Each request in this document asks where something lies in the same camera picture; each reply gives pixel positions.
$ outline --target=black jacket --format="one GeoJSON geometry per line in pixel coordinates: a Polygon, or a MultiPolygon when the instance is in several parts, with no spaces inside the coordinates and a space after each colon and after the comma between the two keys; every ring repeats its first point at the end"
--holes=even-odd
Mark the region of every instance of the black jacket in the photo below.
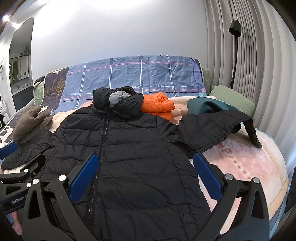
{"type": "MultiPolygon", "coordinates": [[[[25,153],[7,160],[11,168],[44,152],[42,181],[68,174],[91,153],[99,156],[92,185],[76,207],[102,240],[192,240],[210,215],[194,167],[188,161],[224,140],[245,123],[251,141],[261,147],[252,119],[227,110],[184,115],[178,125],[140,112],[143,95],[131,87],[99,88],[93,104],[65,118],[25,153]],[[131,94],[109,107],[109,95],[131,94]]],[[[56,208],[58,218],[67,229],[56,208]]]]}

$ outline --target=ceiling light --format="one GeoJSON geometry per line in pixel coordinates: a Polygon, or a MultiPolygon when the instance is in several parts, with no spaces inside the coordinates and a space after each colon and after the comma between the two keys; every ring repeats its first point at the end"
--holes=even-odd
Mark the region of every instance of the ceiling light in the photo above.
{"type": "Polygon", "coordinates": [[[18,29],[21,26],[21,24],[19,24],[19,23],[12,23],[12,26],[14,28],[18,29]]]}
{"type": "Polygon", "coordinates": [[[5,22],[9,22],[10,21],[10,18],[7,15],[4,15],[2,19],[5,22]]]}

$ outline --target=green pillow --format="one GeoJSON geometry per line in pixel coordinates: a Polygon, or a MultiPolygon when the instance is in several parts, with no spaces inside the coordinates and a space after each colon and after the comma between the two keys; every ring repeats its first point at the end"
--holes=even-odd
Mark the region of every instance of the green pillow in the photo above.
{"type": "Polygon", "coordinates": [[[223,101],[207,97],[197,97],[187,101],[188,114],[215,113],[222,110],[238,110],[223,101]]]}
{"type": "Polygon", "coordinates": [[[44,96],[44,81],[37,83],[34,86],[34,105],[41,105],[44,96]]]}
{"type": "Polygon", "coordinates": [[[251,115],[255,108],[255,104],[251,100],[226,86],[216,86],[209,96],[215,96],[218,100],[238,108],[241,112],[247,115],[251,115]]]}
{"type": "Polygon", "coordinates": [[[211,92],[212,81],[211,81],[210,71],[207,68],[202,67],[202,77],[203,77],[207,95],[209,95],[211,92]]]}

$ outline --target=pillow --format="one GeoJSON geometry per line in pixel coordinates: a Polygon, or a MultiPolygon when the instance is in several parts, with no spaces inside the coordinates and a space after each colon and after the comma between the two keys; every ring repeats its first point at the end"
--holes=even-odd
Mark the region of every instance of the pillow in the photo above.
{"type": "Polygon", "coordinates": [[[255,104],[251,100],[226,86],[216,86],[210,96],[215,96],[217,100],[224,101],[247,115],[251,115],[255,108],[255,104]]]}
{"type": "Polygon", "coordinates": [[[44,96],[44,81],[36,83],[34,86],[34,105],[41,105],[44,96]]]}
{"type": "Polygon", "coordinates": [[[211,92],[211,82],[212,81],[211,81],[210,71],[207,68],[202,67],[202,77],[203,77],[203,81],[204,81],[207,95],[209,95],[211,92]]]}

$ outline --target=metal screw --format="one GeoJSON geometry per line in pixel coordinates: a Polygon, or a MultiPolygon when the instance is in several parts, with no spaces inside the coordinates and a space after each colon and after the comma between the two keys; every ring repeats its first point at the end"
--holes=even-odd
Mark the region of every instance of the metal screw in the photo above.
{"type": "Polygon", "coordinates": [[[66,177],[65,175],[60,175],[60,176],[59,176],[59,181],[61,181],[61,182],[62,182],[62,181],[65,181],[66,178],[67,178],[67,177],[66,177]]]}
{"type": "Polygon", "coordinates": [[[37,183],[39,183],[39,179],[38,178],[36,178],[36,179],[33,180],[33,184],[37,184],[37,183]]]}
{"type": "Polygon", "coordinates": [[[253,182],[258,184],[258,183],[260,183],[260,180],[259,180],[259,178],[254,177],[253,182]]]}
{"type": "Polygon", "coordinates": [[[229,181],[231,181],[233,179],[233,176],[231,174],[226,174],[225,178],[229,181]]]}

